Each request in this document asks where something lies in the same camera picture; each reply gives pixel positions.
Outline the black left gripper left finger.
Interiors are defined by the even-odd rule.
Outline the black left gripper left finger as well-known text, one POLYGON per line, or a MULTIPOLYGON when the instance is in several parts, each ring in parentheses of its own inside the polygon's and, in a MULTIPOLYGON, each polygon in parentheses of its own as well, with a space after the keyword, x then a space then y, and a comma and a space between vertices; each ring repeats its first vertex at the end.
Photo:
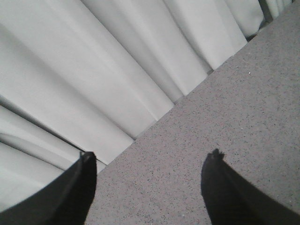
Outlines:
POLYGON ((45 188, 1 212, 0 223, 83 225, 95 196, 96 161, 93 152, 85 152, 45 188))

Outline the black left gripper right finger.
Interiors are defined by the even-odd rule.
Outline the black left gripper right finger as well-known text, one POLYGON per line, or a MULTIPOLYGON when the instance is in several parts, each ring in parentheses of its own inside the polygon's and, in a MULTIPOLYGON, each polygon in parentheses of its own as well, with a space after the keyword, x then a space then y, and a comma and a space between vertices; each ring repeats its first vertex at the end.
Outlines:
POLYGON ((214 149, 203 163, 201 194, 213 225, 298 225, 299 214, 257 189, 214 149))

